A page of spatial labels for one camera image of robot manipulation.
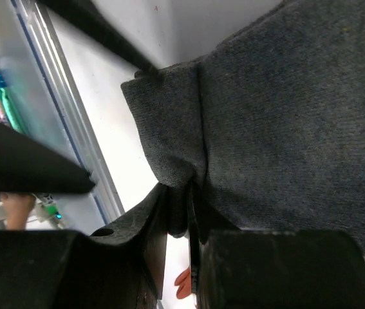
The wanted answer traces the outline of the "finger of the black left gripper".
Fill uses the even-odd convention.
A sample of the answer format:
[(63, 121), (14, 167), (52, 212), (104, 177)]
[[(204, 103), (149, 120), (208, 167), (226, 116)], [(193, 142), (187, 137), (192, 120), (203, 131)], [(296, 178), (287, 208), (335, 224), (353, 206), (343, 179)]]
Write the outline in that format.
[(0, 192), (86, 194), (94, 186), (86, 169), (0, 124)]
[(145, 75), (160, 77), (159, 69), (100, 13), (92, 1), (39, 0), (38, 3)]

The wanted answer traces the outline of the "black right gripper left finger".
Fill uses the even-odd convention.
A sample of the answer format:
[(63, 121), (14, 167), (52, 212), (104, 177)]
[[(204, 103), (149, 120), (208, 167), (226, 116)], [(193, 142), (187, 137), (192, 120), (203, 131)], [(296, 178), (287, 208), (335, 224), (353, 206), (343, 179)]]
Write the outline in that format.
[(0, 308), (155, 308), (162, 298), (167, 193), (86, 236), (0, 231)]

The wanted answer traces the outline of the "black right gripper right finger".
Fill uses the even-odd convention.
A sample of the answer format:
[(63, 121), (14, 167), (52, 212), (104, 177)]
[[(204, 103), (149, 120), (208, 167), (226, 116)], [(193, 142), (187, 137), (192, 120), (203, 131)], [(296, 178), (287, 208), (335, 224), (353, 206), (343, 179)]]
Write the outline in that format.
[(365, 260), (335, 230), (241, 230), (197, 185), (187, 197), (199, 308), (365, 308)]

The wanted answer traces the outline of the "dark grey sock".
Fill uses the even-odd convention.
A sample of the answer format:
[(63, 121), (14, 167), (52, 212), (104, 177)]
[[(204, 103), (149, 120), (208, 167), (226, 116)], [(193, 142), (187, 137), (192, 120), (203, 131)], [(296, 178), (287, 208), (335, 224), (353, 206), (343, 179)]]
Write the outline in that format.
[(190, 183), (240, 228), (341, 229), (365, 254), (365, 1), (283, 1), (209, 54), (121, 86), (187, 229)]

